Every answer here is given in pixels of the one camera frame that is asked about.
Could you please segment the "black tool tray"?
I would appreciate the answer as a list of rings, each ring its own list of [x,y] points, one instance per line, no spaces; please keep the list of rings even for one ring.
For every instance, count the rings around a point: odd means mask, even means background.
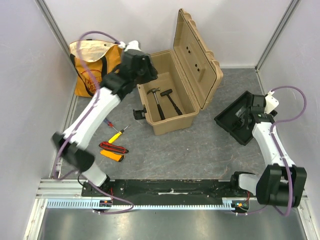
[[[265,112],[258,113],[254,116],[254,123],[249,127],[249,129],[246,129],[246,127],[243,126],[241,116],[244,113],[247,97],[249,95],[253,94],[249,91],[245,91],[214,118],[218,126],[223,128],[243,146],[247,145],[253,139],[253,129],[256,123],[274,123],[274,117],[278,114],[276,110],[273,110],[270,114]]]

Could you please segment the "tan plastic tool box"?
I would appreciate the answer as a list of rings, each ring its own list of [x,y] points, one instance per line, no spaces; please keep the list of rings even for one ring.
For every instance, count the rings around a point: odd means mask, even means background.
[[[189,128],[200,111],[205,110],[221,83],[223,72],[214,53],[201,37],[192,16],[180,9],[177,16],[173,48],[151,54],[158,78],[137,86],[143,106],[134,112],[136,119],[145,119],[156,136]],[[156,93],[165,120],[161,120],[152,88]],[[178,115],[167,96],[170,94],[182,115]]]

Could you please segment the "claw hammer black grip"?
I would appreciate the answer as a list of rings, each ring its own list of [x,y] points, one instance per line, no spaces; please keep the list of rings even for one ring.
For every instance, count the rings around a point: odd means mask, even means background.
[[[157,92],[159,92],[159,91],[160,91],[159,87],[158,88],[151,88],[151,89],[149,89],[147,91],[147,95],[150,94],[150,93],[153,94],[155,102],[156,102],[156,105],[157,105],[157,109],[158,109],[158,112],[159,112],[160,119],[161,120],[165,120],[166,118],[165,118],[164,112],[162,110],[162,107],[161,107],[160,102],[159,102],[158,97],[157,97]]]

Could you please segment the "black rubber mallet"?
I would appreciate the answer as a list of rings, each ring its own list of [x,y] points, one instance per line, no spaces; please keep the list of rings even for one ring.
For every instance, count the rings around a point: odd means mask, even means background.
[[[163,92],[160,93],[160,96],[161,97],[164,97],[164,96],[167,96],[169,101],[171,102],[172,106],[174,107],[176,113],[181,116],[183,113],[182,111],[179,109],[179,107],[176,105],[176,103],[174,102],[174,100],[172,99],[172,97],[170,96],[170,94],[173,92],[173,90],[170,88],[170,89],[167,89]]]

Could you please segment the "blue handle screwdriver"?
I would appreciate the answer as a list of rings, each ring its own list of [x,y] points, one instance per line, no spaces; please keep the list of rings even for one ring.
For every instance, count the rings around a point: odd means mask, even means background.
[[[109,121],[107,118],[105,118],[103,120],[104,123],[106,123],[109,127],[113,128],[116,132],[118,132],[118,130],[115,128],[115,126],[113,125],[113,123],[111,121]]]

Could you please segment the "yellow handle screwdriver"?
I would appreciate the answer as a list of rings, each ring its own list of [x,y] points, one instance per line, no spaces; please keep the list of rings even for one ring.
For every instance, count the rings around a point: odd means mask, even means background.
[[[123,133],[124,131],[129,128],[130,125],[126,126],[125,128],[123,128],[122,130],[120,130],[119,132],[117,132],[113,137],[111,137],[109,140],[108,140],[108,143],[109,144],[112,144],[113,142],[115,142]]]

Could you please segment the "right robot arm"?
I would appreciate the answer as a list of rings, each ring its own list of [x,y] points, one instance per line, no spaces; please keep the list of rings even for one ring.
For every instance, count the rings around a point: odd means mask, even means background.
[[[235,197],[249,191],[261,205],[296,208],[301,202],[307,172],[286,153],[273,116],[265,112],[266,106],[263,95],[250,94],[242,117],[244,127],[253,127],[252,136],[262,152],[265,170],[261,176],[236,171],[231,176],[229,191]]]

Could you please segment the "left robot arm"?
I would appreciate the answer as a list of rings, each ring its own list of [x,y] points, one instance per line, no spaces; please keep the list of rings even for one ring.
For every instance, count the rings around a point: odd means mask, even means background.
[[[91,101],[63,133],[55,132],[52,141],[57,149],[56,158],[63,158],[74,166],[90,183],[98,196],[110,191],[109,176],[95,162],[95,156],[87,151],[94,133],[136,85],[156,80],[158,72],[149,54],[137,49],[125,50],[121,63],[106,74]]]

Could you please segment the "yellow tote bag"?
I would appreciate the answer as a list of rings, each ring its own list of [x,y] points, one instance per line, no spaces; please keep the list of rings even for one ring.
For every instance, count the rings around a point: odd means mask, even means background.
[[[87,39],[80,42],[79,51],[85,64],[97,82],[100,83],[106,74],[121,63],[123,50],[112,42]],[[69,52],[70,60],[77,72],[74,94],[79,97],[91,98],[96,92],[96,87],[92,77],[81,64],[76,41],[69,44]]]

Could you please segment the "yellow utility knife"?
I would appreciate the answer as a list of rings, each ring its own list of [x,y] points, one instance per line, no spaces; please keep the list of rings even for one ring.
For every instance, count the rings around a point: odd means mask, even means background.
[[[111,152],[111,151],[108,151],[105,149],[101,150],[100,154],[102,156],[107,157],[107,158],[114,160],[116,162],[121,162],[125,158],[125,156],[123,154],[117,154],[117,153],[114,153],[114,152]]]

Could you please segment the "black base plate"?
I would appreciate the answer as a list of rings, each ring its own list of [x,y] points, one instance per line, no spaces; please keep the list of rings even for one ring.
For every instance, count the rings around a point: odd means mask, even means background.
[[[112,179],[100,189],[112,196],[130,198],[160,195],[200,195],[217,198],[255,198],[248,190],[240,189],[228,180],[218,179]]]

